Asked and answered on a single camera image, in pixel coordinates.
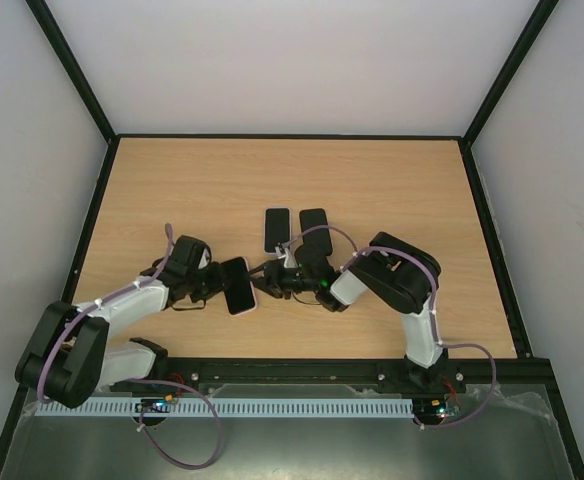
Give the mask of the black phone case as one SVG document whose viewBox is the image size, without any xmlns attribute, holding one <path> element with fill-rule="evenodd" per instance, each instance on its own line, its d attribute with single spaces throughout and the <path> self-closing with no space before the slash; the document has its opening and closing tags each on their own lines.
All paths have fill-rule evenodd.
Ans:
<svg viewBox="0 0 584 480">
<path fill-rule="evenodd" d="M 329 257 L 333 253 L 333 244 L 327 214 L 323 208 L 301 210 L 299 213 L 302 241 L 304 245 L 314 245 L 322 255 Z"/>
</svg>

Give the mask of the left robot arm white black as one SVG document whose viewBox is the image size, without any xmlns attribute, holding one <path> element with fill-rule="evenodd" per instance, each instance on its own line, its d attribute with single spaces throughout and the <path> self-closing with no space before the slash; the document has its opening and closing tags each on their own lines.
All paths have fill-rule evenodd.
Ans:
<svg viewBox="0 0 584 480">
<path fill-rule="evenodd" d="M 229 277 L 196 238 L 169 240 L 164 256 L 131 283 L 90 302 L 49 304 L 15 369 L 15 380 L 42 403 L 82 405 L 99 388 L 143 379 L 157 354 L 137 341 L 110 349 L 109 340 L 134 323 L 189 298 L 205 303 L 228 288 Z"/>
</svg>

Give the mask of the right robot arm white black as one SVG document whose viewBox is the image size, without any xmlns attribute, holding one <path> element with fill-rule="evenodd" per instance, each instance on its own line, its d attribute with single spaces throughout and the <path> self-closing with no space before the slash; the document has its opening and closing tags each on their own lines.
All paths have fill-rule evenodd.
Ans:
<svg viewBox="0 0 584 480">
<path fill-rule="evenodd" d="M 326 244 L 305 241 L 276 247 L 277 258 L 249 271 L 253 286 L 275 299 L 312 292 L 319 305 L 343 312 L 371 292 L 401 317 L 405 377 L 417 390 L 432 390 L 443 379 L 447 353 L 436 320 L 439 263 L 428 253 L 386 232 L 355 251 L 342 267 L 329 262 Z"/>
</svg>

